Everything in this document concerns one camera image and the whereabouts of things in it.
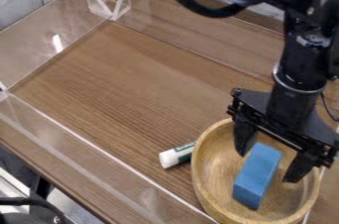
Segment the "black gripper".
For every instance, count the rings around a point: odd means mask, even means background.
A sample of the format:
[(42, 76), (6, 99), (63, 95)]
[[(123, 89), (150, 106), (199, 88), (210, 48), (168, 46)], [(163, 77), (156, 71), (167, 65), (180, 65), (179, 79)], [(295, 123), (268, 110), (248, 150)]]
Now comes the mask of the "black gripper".
[(234, 101), (227, 113), (232, 116), (235, 148), (243, 157), (255, 145), (256, 132), (263, 132), (296, 152), (312, 152), (318, 168), (330, 168), (339, 153), (339, 135), (312, 110), (299, 129), (287, 129), (267, 116), (270, 94), (243, 88), (232, 90)]

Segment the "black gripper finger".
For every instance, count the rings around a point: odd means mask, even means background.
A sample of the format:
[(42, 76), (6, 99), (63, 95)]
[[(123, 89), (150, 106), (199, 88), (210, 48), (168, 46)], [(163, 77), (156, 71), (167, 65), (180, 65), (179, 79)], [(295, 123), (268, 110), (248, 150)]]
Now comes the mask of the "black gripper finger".
[(298, 183), (318, 166), (318, 157), (312, 152), (290, 152), (287, 155), (290, 161), (283, 181)]

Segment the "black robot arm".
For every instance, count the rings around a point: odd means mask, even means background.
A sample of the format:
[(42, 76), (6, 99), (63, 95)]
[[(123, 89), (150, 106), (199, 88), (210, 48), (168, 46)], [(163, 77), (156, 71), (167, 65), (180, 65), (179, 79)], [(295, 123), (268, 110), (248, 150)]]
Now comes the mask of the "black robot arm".
[(315, 108), (327, 82), (339, 78), (339, 0), (228, 0), (220, 8), (196, 0), (176, 1), (210, 18), (228, 18), (259, 3), (284, 12), (284, 47), (272, 70), (272, 90), (234, 89), (228, 114), (238, 153), (248, 153), (255, 134), (264, 132), (296, 150), (283, 180), (299, 182), (314, 168), (328, 168), (339, 153), (339, 135)]

